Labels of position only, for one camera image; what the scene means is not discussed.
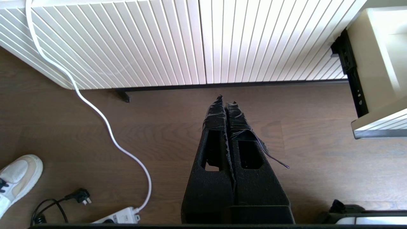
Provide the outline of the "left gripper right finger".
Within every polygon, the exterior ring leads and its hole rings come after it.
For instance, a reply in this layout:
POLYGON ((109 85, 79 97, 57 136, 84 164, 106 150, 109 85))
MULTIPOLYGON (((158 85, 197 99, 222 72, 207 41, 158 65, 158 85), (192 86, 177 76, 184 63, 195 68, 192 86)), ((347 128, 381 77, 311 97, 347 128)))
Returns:
POLYGON ((226 104, 228 140, 238 205, 282 205, 290 201, 267 158, 264 142, 255 134, 237 103, 226 104))

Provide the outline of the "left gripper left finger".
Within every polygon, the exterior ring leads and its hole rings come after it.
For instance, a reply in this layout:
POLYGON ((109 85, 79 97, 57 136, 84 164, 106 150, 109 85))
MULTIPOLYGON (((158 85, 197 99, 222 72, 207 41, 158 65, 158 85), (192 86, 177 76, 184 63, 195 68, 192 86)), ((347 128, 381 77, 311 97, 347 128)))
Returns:
POLYGON ((209 106, 181 206, 182 223, 220 223, 233 205, 227 115, 219 95, 209 106))

